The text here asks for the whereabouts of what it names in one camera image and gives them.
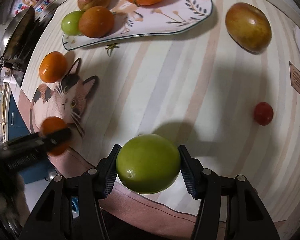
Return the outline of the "green apple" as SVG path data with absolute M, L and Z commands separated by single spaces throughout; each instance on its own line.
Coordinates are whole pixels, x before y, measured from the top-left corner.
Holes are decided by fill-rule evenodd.
M 143 134 L 124 144 L 116 169 L 121 183 L 131 191 L 154 194 L 170 187 L 178 177 L 180 154 L 169 140 Z
M 67 14 L 61 22 L 61 29 L 63 33 L 69 36 L 77 36 L 80 35 L 81 32 L 79 30 L 78 24 L 81 19 L 84 11 L 73 11 Z

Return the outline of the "cherry tomato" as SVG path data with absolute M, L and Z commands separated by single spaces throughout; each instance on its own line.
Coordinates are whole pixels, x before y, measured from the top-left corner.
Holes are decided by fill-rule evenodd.
M 273 116 L 273 108 L 267 102 L 259 102 L 254 108 L 254 120 L 261 126 L 270 124 Z

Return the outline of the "dark orange tangerine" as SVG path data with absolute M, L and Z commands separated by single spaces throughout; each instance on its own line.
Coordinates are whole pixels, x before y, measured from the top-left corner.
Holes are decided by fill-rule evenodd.
M 114 15 L 105 7 L 95 6 L 83 13 L 79 20 L 79 31 L 89 38 L 107 35 L 114 27 Z

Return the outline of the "brownish red-green apple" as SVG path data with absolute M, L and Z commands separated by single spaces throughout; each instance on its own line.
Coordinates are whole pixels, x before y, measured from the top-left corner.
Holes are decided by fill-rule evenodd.
M 225 26 L 242 48 L 254 54 L 263 52 L 271 42 L 272 31 L 266 15 L 248 3 L 236 3 L 225 17 Z

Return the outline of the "blue cabinet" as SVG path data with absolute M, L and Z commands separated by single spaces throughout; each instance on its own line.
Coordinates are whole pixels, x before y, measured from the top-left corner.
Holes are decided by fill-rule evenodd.
M 25 122 L 15 103 L 14 97 L 11 94 L 8 106 L 8 140 L 12 140 L 23 135 L 30 134 Z M 19 172 L 22 176 L 24 183 L 29 184 L 39 180 L 50 181 L 49 171 L 52 171 L 52 164 L 48 159 L 36 163 Z

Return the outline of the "cat shaped placemat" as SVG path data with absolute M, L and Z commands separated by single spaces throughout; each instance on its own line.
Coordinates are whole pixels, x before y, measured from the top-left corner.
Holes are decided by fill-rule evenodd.
M 98 89 L 100 80 L 96 75 L 82 79 L 79 76 L 81 64 L 82 59 L 79 57 L 53 88 L 44 83 L 37 87 L 30 109 L 31 132 L 40 129 L 46 118 L 57 116 L 77 129 L 81 137 L 85 135 L 81 120 L 89 101 Z

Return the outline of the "striped table cloth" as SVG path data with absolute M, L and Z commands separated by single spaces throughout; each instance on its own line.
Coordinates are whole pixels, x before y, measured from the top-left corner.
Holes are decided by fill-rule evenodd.
M 184 144 L 202 165 L 226 177 L 244 175 L 258 192 L 281 239 L 300 226 L 300 94 L 290 84 L 289 61 L 300 70 L 296 24 L 267 0 L 212 0 L 202 23 L 177 35 L 120 40 L 111 55 L 105 44 L 66 51 L 61 20 L 77 0 L 55 0 L 55 15 L 40 37 L 20 92 L 13 96 L 30 130 L 30 109 L 44 56 L 63 53 L 82 59 L 79 75 L 96 75 L 99 87 L 76 129 L 69 152 L 52 158 L 65 177 L 82 174 L 113 145 L 155 133 Z M 267 48 L 254 54 L 229 35 L 226 13 L 248 3 L 267 17 Z M 254 120 L 254 108 L 267 102 L 270 124 Z

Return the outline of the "steel wok with lid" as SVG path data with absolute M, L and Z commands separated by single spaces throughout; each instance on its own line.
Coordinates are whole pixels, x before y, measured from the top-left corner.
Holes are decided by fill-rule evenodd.
M 11 60 L 19 53 L 34 25 L 34 14 L 34 8 L 30 6 L 11 20 L 1 40 L 0 59 L 2 61 Z

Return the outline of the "small brown card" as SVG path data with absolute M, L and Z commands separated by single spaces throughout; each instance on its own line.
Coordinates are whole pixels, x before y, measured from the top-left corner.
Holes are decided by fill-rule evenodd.
M 300 70 L 289 61 L 290 84 L 300 94 Z

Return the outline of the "floral oval ceramic plate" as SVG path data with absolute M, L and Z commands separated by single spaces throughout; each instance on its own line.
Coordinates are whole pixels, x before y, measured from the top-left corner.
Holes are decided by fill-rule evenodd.
M 63 47 L 75 50 L 87 46 L 141 36 L 173 35 L 188 31 L 213 12 L 212 0 L 164 0 L 155 5 L 137 7 L 126 0 L 111 0 L 109 10 L 115 16 L 111 32 L 101 38 L 63 35 Z

